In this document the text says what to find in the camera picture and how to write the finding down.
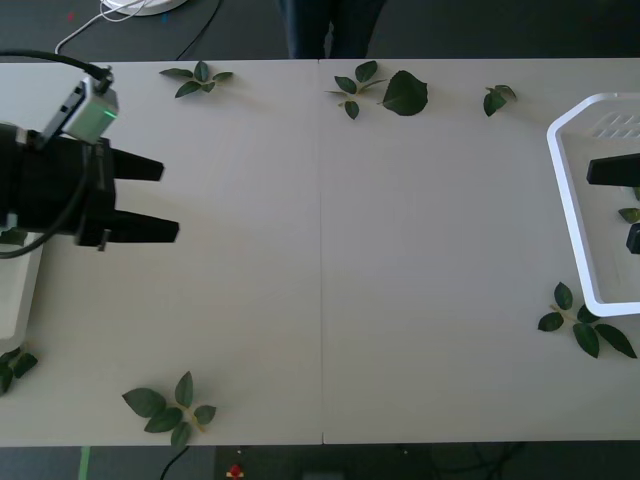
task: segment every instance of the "dark pants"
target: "dark pants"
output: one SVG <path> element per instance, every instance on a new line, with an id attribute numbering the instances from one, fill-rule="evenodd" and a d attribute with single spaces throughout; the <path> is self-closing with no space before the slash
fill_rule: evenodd
<path id="1" fill-rule="evenodd" d="M 386 0 L 278 0 L 291 58 L 325 58 L 333 24 L 331 58 L 364 58 Z"/>

